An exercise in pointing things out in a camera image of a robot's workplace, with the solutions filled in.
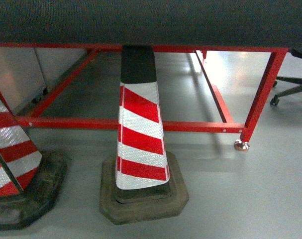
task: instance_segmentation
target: metal leg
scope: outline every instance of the metal leg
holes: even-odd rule
[[[236,149],[242,151],[247,151],[249,149],[248,142],[256,127],[256,124],[261,115],[262,109],[265,106],[270,91],[274,85],[275,79],[280,70],[285,55],[286,49],[283,49],[280,52],[271,53],[264,75],[261,79],[255,99],[252,103],[245,123],[247,129],[240,135],[240,139],[237,140],[234,144]]]

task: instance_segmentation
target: traffic cone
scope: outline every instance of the traffic cone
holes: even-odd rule
[[[0,100],[0,230],[25,227],[48,211],[65,172],[65,159],[42,157]]]
[[[187,203],[163,136],[153,49],[124,46],[117,158],[103,163],[100,192],[100,211],[114,224],[177,216]]]
[[[168,182],[157,82],[120,86],[116,185],[140,189]]]

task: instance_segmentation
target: chair caster wheel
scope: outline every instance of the chair caster wheel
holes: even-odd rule
[[[43,96],[45,96],[46,94],[48,94],[48,88],[47,87],[42,91]]]
[[[279,103],[279,98],[277,96],[273,97],[270,101],[271,106],[277,106]]]
[[[36,97],[36,98],[33,98],[31,102],[32,102],[34,105],[36,105],[36,104],[38,104],[38,103],[40,102],[40,100],[41,100],[41,97]]]

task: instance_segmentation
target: gray fabric surface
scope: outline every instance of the gray fabric surface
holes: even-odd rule
[[[302,48],[302,0],[0,0],[0,42]]]

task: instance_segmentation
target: rubber base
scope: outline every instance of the rubber base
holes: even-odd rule
[[[0,197],[0,231],[22,229],[54,206],[67,162],[57,153],[42,152],[39,169],[24,192]]]
[[[115,187],[115,199],[119,203],[136,203],[155,199],[169,198],[172,195],[171,191],[172,180],[167,183],[142,189],[122,190]]]
[[[117,187],[115,184],[115,157],[103,162],[100,190],[100,212],[116,225],[149,221],[178,216],[189,195],[175,156],[167,152],[170,168],[170,195],[161,199],[150,199],[134,203],[120,203],[117,201]]]

